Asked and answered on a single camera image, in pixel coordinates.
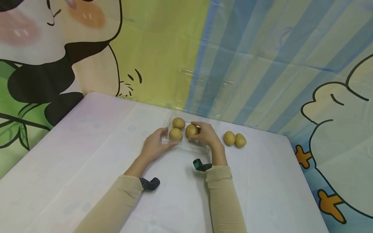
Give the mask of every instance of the beige sleeve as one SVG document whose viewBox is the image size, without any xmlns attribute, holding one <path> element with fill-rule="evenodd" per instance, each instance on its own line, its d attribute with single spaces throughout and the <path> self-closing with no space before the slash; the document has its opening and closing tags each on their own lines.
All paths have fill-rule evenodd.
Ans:
<svg viewBox="0 0 373 233">
<path fill-rule="evenodd" d="M 213 166 L 206 173 L 214 233 L 245 233 L 245 221 L 233 185 L 231 168 Z"/>
<path fill-rule="evenodd" d="M 74 232 L 119 232 L 143 190 L 137 177 L 119 176 Z"/>
</svg>

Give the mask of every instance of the orange bird foot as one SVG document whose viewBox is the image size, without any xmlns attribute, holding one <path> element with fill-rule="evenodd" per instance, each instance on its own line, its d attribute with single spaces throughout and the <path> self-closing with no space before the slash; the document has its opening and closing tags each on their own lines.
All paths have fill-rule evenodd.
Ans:
<svg viewBox="0 0 373 233">
<path fill-rule="evenodd" d="M 295 152 L 295 156 L 297 157 L 299 164 L 301 164 L 304 167 L 304 169 L 309 168 L 310 163 L 308 162 L 308 160 L 312 158 L 311 153 L 310 152 L 304 153 L 303 148 L 300 145 L 296 145 L 295 149 L 297 150 Z"/>
<path fill-rule="evenodd" d="M 336 194 L 328 195 L 324 190 L 320 189 L 317 192 L 319 196 L 319 208 L 324 214 L 333 216 L 338 222 L 345 224 L 346 219 L 337 208 L 337 205 L 342 204 L 343 200 Z"/>
</svg>

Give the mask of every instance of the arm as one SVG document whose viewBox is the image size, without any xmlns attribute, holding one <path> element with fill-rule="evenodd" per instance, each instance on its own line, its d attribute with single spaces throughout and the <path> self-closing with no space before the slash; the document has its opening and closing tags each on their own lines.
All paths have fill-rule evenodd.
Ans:
<svg viewBox="0 0 373 233">
<path fill-rule="evenodd" d="M 164 133 L 167 133 L 167 128 L 156 130 L 145 140 L 139 157 L 123 175 L 118 177 L 113 186 L 75 229 L 75 233 L 111 233 L 121 230 L 144 190 L 139 178 L 153 160 L 176 145 L 174 142 L 163 145 L 160 139 Z"/>
<path fill-rule="evenodd" d="M 200 140 L 211 148 L 213 167 L 206 171 L 210 190 L 210 211 L 215 233 L 246 232 L 244 217 L 233 185 L 231 168 L 225 148 L 210 124 L 192 122 L 201 127 L 201 133 L 189 140 Z"/>
</svg>

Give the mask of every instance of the person's right hand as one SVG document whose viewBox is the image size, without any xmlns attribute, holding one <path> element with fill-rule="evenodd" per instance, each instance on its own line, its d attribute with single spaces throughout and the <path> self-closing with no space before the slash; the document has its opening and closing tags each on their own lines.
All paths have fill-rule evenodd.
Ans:
<svg viewBox="0 0 373 233">
<path fill-rule="evenodd" d="M 190 136 L 188 140 L 198 140 L 209 147 L 215 147 L 222 145 L 219 137 L 216 135 L 216 132 L 212 125 L 204 122 L 191 122 L 192 124 L 201 127 L 201 132 L 199 134 Z"/>
</svg>

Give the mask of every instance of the person's left hand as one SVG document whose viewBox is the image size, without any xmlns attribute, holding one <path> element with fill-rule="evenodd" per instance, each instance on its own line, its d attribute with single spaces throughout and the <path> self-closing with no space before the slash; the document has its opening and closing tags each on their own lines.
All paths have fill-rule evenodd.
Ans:
<svg viewBox="0 0 373 233">
<path fill-rule="evenodd" d="M 176 146 L 176 142 L 162 144 L 161 137 L 162 135 L 165 135 L 167 131 L 168 127 L 159 128 L 154 133 L 149 135 L 144 142 L 144 146 L 142 147 L 141 154 L 139 157 L 142 157 L 152 162 L 153 160 L 159 158 L 168 149 Z"/>
</svg>

